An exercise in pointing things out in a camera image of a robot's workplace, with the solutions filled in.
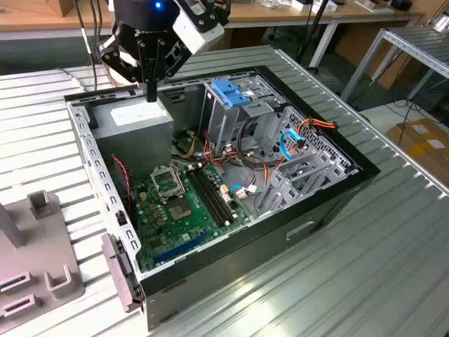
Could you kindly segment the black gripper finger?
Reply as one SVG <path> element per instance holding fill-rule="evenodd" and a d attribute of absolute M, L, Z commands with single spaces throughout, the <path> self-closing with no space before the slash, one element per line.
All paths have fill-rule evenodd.
<path fill-rule="evenodd" d="M 152 65 L 151 73 L 151 101 L 157 99 L 157 85 L 166 77 L 173 77 L 176 72 L 192 56 L 187 46 L 178 38 L 160 39 Z"/>
<path fill-rule="evenodd" d="M 138 31 L 134 37 L 122 39 L 113 34 L 100 46 L 100 59 L 128 82 L 139 83 L 146 101 L 151 102 L 151 70 L 145 47 Z"/>

